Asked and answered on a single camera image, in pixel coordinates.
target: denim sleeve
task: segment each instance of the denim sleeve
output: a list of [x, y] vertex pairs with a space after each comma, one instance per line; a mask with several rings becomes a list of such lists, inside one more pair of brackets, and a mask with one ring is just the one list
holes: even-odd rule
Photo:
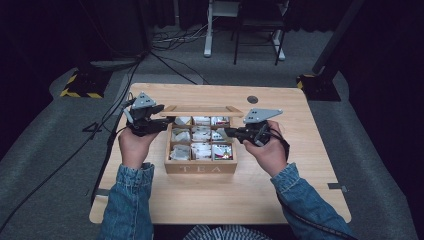
[[138, 170], [119, 166], [97, 239], [152, 239], [149, 198], [153, 173], [150, 163]]
[[[299, 216], [352, 236], [352, 231], [344, 219], [305, 179], [299, 177], [295, 163], [287, 165], [284, 170], [271, 178], [271, 182], [277, 190], [280, 201]], [[340, 239], [300, 221], [284, 208], [283, 212], [298, 239]]]

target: person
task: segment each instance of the person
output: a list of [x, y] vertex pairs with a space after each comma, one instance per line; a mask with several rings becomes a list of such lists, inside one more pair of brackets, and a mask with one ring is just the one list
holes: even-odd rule
[[[281, 134], [277, 122], [268, 120], [268, 124], [274, 132]], [[109, 193], [98, 239], [152, 239], [153, 225], [149, 213], [149, 198], [155, 167], [151, 163], [145, 163], [144, 160], [148, 155], [151, 142], [157, 135], [158, 133], [138, 137], [132, 134], [130, 129], [123, 130], [119, 135], [122, 164], [119, 166], [116, 184]], [[279, 139], [271, 137], [263, 147], [257, 147], [247, 140], [243, 141], [243, 144], [246, 150], [257, 159], [260, 167], [270, 175], [277, 197], [285, 206], [283, 214], [298, 239], [341, 239], [340, 236], [323, 231], [319, 226], [352, 236], [352, 231], [344, 219], [305, 179], [299, 177], [296, 164], [287, 163], [285, 149]], [[296, 215], [308, 219], [316, 226], [306, 224]], [[226, 239], [225, 236], [232, 236], [231, 239], [267, 239], [265, 235], [257, 231], [249, 232], [246, 229], [240, 230], [234, 227], [220, 229], [219, 234], [222, 235], [219, 237], [221, 239]], [[216, 229], [209, 230], [203, 225], [196, 226], [186, 239], [200, 239], [195, 236], [198, 233], [202, 233], [201, 239], [218, 239], [217, 233], [212, 232]], [[241, 234], [239, 238], [234, 237], [234, 234], [240, 232], [244, 234]]]

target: person's left hand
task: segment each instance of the person's left hand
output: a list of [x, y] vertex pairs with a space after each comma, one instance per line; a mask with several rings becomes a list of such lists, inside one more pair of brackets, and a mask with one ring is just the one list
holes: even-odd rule
[[153, 133], [139, 137], [134, 135], [131, 129], [124, 129], [118, 137], [122, 165], [133, 169], [140, 169], [144, 160], [147, 158], [150, 144], [158, 134]]

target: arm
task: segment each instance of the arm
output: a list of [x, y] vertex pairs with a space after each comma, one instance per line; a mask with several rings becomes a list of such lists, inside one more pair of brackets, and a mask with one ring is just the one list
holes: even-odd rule
[[[268, 121], [268, 124], [271, 129], [281, 133], [277, 122]], [[243, 144], [246, 150], [255, 156], [262, 169], [271, 176], [280, 202], [316, 224], [352, 234], [334, 208], [325, 202], [305, 179], [299, 177], [296, 165], [287, 164], [284, 147], [278, 139], [272, 137], [263, 147], [257, 147], [249, 141], [244, 141]], [[283, 212], [299, 239], [340, 239], [301, 222], [286, 210]]]
[[119, 136], [122, 164], [109, 192], [98, 239], [152, 239], [149, 198], [154, 165], [144, 160], [156, 136], [137, 137], [129, 129]]

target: desk leg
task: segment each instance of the desk leg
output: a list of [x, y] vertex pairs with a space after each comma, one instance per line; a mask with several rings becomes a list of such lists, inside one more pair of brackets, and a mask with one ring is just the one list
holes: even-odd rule
[[[272, 42], [274, 43], [274, 46], [275, 46], [276, 53], [278, 52], [278, 46], [280, 45], [280, 33], [281, 31], [277, 30], [277, 32], [274, 34], [274, 38], [272, 39]], [[278, 59], [280, 61], [286, 60], [286, 56], [284, 55], [283, 49], [281, 49], [280, 56], [278, 57]]]
[[205, 51], [203, 55], [205, 57], [211, 57], [212, 55], [212, 16], [213, 16], [213, 0], [209, 0], [208, 9], [208, 31], [206, 33]]

